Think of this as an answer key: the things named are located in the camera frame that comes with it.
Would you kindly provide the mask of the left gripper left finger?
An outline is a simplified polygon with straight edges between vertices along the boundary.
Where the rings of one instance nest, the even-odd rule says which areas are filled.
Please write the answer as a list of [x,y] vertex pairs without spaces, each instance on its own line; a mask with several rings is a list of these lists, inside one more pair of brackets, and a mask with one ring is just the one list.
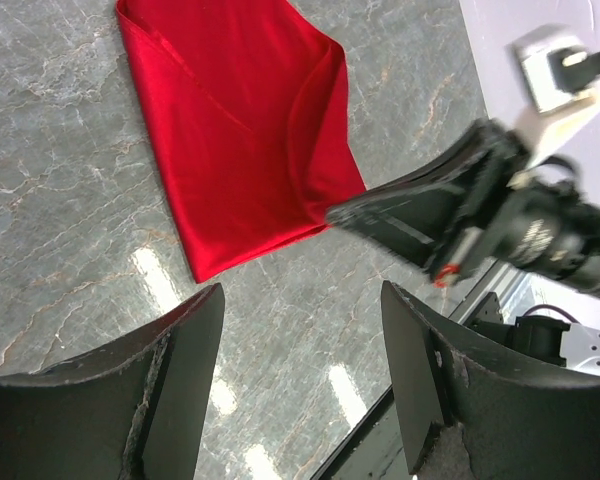
[[0,479],[190,479],[223,328],[214,284],[35,373],[0,377]]

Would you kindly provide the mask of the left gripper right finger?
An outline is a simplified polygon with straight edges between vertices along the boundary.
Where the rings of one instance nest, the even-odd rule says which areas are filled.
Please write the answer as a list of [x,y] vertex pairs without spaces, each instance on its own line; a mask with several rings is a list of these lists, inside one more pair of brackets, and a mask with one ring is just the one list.
[[440,352],[473,479],[600,479],[600,376],[515,352],[438,313],[419,317]]

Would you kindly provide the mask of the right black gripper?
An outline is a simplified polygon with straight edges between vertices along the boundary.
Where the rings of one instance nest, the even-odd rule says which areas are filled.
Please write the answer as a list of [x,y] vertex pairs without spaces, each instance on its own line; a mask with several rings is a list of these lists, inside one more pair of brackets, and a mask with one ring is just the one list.
[[[330,208],[326,220],[434,281],[467,278],[492,257],[600,299],[600,208],[584,201],[575,175],[540,180],[529,157],[516,133],[478,119],[426,165]],[[461,192],[416,187],[465,167]]]

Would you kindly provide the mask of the red cloth napkin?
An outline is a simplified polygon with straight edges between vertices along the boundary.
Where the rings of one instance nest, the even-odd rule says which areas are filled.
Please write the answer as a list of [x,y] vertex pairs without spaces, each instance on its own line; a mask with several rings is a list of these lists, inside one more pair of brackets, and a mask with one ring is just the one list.
[[191,272],[321,233],[365,189],[342,46],[286,1],[120,1],[120,32]]

